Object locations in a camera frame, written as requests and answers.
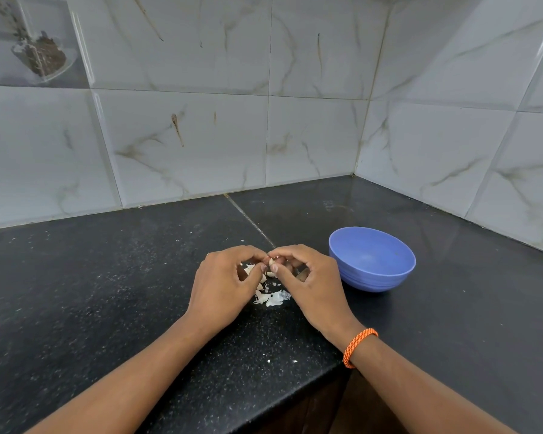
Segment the person's left arm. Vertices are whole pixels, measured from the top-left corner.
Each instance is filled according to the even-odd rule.
[[[267,260],[250,246],[209,253],[199,265],[187,312],[163,335],[38,423],[27,434],[131,434],[192,357],[236,319],[253,297],[266,266],[244,281],[241,263]]]

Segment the person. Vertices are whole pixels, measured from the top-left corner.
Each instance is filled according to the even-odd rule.
[[[247,261],[257,262],[249,275],[241,269]],[[365,327],[348,306],[331,257],[305,245],[269,253],[251,246],[212,252],[199,265],[189,307],[179,320],[27,433],[134,433],[191,358],[253,298],[270,263],[310,324],[338,350],[346,351]],[[295,277],[292,270],[302,265],[307,269]],[[514,433],[375,335],[362,339],[349,362],[412,434]]]

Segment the blue bowl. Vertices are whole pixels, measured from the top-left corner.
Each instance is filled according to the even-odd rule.
[[[362,291],[388,291],[416,266],[414,253],[403,241],[373,228],[340,228],[330,235],[328,245],[342,280]]]

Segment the wall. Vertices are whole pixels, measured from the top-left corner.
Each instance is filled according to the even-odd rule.
[[[543,250],[543,0],[394,0],[355,173]]]
[[[0,226],[353,173],[390,4],[0,0]]]

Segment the kitchen counter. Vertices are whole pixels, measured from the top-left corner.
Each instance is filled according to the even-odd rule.
[[[350,225],[395,235],[417,259],[388,293],[345,287],[358,318],[513,429],[543,433],[542,252],[356,177],[230,197],[0,230],[0,433],[29,428],[164,332],[207,252],[326,253]],[[140,432],[237,431],[341,369],[293,300],[249,304]]]

